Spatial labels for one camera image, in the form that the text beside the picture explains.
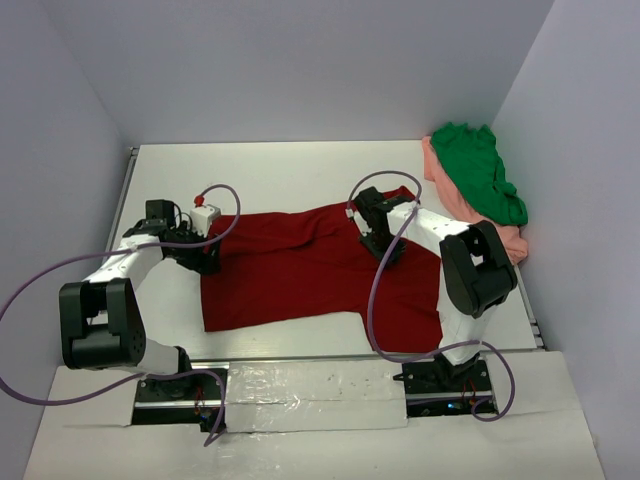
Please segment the red t-shirt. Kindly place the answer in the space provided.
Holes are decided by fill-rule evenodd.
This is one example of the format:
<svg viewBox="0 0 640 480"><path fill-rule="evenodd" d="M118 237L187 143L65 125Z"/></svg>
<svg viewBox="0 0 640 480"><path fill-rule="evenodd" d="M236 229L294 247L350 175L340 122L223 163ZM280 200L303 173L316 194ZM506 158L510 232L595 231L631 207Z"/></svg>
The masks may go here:
<svg viewBox="0 0 640 480"><path fill-rule="evenodd" d="M378 261L359 242L343 204L301 213L225 215L210 228L220 272L200 282L204 329L218 332L337 312L366 316ZM442 338L439 258L413 242L382 274L374 333L389 352L422 353Z"/></svg>

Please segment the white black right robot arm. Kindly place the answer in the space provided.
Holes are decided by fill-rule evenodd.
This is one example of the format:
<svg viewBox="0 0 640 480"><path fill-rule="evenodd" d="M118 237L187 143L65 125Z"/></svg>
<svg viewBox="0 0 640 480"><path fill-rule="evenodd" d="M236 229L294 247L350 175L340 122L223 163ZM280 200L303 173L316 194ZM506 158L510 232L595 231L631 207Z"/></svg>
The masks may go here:
<svg viewBox="0 0 640 480"><path fill-rule="evenodd" d="M466 374L479 360L493 312L518 283L494 225L453 220L421 207L418 198L387 198L374 187L352 191L346 214L360 229L360 242L379 261L366 311L366 332L374 351L394 363L431 359L441 383ZM407 241L440 258L437 311L442 338L437 349L404 360L379 346L374 304L384 269L400 258Z"/></svg>

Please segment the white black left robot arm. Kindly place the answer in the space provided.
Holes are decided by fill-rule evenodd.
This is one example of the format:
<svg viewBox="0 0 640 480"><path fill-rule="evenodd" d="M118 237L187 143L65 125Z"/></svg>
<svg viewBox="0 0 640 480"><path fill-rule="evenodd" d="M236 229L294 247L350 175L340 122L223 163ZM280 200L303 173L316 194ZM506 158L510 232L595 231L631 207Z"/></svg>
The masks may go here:
<svg viewBox="0 0 640 480"><path fill-rule="evenodd" d="M202 198L180 216L169 200L148 200L145 217L122 237L118 255L110 257L81 282L59 292L62 357L73 370L118 369L167 376L150 381L162 394L182 399L195 393L200 381L177 379L192 370L185 349L152 341L145 332L136 289L149 272L166 259L186 270L210 275L220 270L219 245L195 248L207 240L220 209Z"/></svg>

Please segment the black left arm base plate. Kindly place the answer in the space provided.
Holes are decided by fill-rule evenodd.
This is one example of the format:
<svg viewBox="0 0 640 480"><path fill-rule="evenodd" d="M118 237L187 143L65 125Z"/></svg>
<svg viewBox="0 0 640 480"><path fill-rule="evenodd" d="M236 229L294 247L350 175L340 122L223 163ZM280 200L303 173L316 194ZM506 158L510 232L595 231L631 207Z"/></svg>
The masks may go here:
<svg viewBox="0 0 640 480"><path fill-rule="evenodd" d="M146 379L136 385L131 424L197 425L210 433L221 405L220 383L206 374L174 381Z"/></svg>

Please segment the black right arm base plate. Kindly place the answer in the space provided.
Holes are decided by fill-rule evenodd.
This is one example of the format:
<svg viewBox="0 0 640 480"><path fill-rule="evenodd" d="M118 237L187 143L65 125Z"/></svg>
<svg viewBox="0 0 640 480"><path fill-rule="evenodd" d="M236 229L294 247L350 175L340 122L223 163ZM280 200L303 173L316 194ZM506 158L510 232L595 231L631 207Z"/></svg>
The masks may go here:
<svg viewBox="0 0 640 480"><path fill-rule="evenodd" d="M409 418L498 413L487 364L478 356L459 366L443 355L403 363L393 380L403 385Z"/></svg>

